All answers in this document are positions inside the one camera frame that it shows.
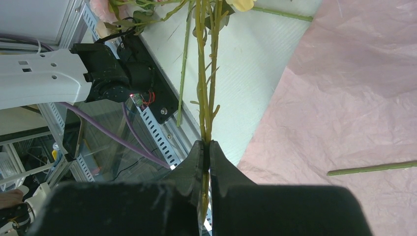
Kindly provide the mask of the pink wrapping paper sheet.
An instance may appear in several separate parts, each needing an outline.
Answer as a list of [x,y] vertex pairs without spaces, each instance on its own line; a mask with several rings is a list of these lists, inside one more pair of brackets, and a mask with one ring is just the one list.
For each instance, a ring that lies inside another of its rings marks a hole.
[[349,188],[376,236],[417,233],[417,3],[325,0],[238,168],[259,184]]

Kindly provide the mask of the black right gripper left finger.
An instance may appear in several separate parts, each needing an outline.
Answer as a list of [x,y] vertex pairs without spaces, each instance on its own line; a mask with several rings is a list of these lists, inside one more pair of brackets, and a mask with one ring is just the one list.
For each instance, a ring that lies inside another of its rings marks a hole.
[[66,182],[47,196],[30,236],[200,236],[204,143],[163,179]]

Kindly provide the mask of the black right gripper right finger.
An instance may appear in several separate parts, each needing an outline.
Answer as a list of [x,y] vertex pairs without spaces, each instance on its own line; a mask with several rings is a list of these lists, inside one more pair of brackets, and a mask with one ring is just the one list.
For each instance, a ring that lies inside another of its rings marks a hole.
[[261,185],[209,145],[215,236],[369,236],[354,195],[332,185]]

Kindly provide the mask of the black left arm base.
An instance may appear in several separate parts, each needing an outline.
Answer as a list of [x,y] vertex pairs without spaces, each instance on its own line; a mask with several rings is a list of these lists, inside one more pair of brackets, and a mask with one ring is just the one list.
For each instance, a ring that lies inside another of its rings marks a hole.
[[139,36],[126,34],[116,49],[119,63],[132,90],[145,94],[158,123],[165,123],[178,110],[178,99]]

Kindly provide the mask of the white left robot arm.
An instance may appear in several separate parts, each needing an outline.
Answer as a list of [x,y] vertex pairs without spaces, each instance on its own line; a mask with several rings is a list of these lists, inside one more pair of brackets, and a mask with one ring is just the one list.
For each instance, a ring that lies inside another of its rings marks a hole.
[[74,44],[71,49],[0,58],[0,108],[51,102],[123,102],[133,92],[131,79],[104,44]]

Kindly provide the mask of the peach fake rose stem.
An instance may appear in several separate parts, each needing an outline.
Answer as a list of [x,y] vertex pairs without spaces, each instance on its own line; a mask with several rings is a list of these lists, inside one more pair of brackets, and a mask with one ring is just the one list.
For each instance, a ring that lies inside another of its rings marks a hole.
[[313,16],[304,16],[304,15],[299,15],[299,14],[295,14],[295,13],[290,13],[290,12],[285,12],[285,11],[275,10],[275,9],[269,9],[269,8],[264,8],[264,7],[254,6],[251,10],[252,11],[257,11],[257,12],[262,12],[262,13],[267,13],[267,14],[273,14],[273,15],[277,15],[277,16],[282,16],[282,17],[287,17],[287,18],[291,18],[291,19],[297,19],[297,20],[301,20],[301,21],[305,21],[305,22],[312,22],[313,19],[314,19]]

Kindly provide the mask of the white fake rose stem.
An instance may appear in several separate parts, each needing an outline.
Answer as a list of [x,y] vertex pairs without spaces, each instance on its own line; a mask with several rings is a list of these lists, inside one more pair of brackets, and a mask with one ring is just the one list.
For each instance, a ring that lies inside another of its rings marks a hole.
[[339,175],[350,175],[358,173],[367,173],[367,172],[378,172],[386,170],[396,170],[396,169],[406,169],[417,166],[417,161],[406,161],[398,163],[388,163],[374,166],[365,166],[365,167],[355,167],[347,169],[332,170],[327,172],[327,176],[339,176]]

